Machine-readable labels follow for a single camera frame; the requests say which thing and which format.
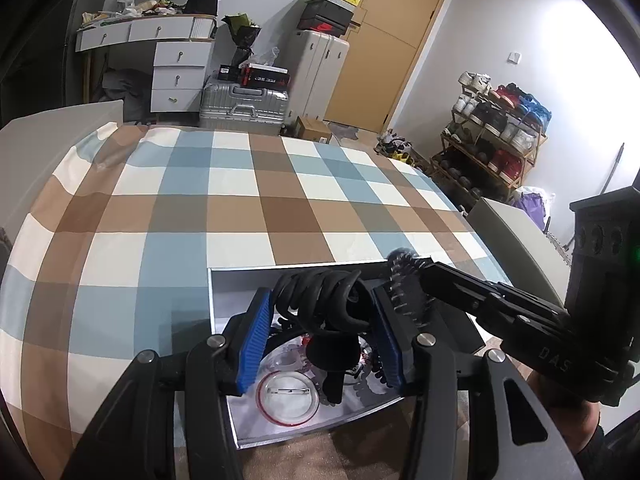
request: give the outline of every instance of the suitcase handle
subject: suitcase handle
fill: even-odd
[[[262,89],[258,88],[244,88],[241,86],[232,86],[231,93],[237,95],[262,95]]]
[[[246,114],[238,114],[238,113],[236,113],[236,110],[238,110],[238,108],[247,108],[251,112],[251,117],[254,117],[254,118],[258,117],[258,112],[255,111],[255,106],[253,106],[253,105],[235,105],[226,114],[227,115],[242,115],[242,116],[246,115]]]

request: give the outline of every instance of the wooden door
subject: wooden door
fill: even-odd
[[[361,0],[325,120],[380,132],[413,68],[441,0]]]

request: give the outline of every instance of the human hand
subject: human hand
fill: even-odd
[[[540,399],[551,420],[576,455],[590,441],[600,422],[600,404],[579,399],[555,381],[531,372],[527,383]]]

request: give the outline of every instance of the black box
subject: black box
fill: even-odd
[[[219,81],[233,81],[237,83],[239,79],[240,69],[237,66],[220,65],[220,70],[218,70]]]
[[[324,32],[331,36],[342,36],[347,33],[347,27],[339,23],[332,22],[321,16],[309,18],[308,20],[300,20],[298,22],[298,30],[314,30],[316,32]]]
[[[289,74],[282,68],[249,64],[242,69],[240,84],[248,88],[285,91],[289,85]]]
[[[349,27],[349,22],[353,17],[353,12],[327,0],[316,0],[306,4],[305,10],[300,16],[300,20],[311,20],[322,18],[331,23],[336,23],[343,28]]]

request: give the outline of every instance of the white drawer unit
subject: white drawer unit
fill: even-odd
[[[156,66],[153,89],[197,89],[204,85],[206,69],[203,66]]]
[[[213,41],[159,41],[154,66],[207,66]]]
[[[126,43],[129,41],[130,29],[131,22],[123,22],[83,30],[76,36],[76,52],[115,43]]]
[[[140,18],[131,22],[129,41],[188,38],[192,26],[193,16]]]
[[[197,112],[200,109],[200,89],[152,90],[152,112]]]

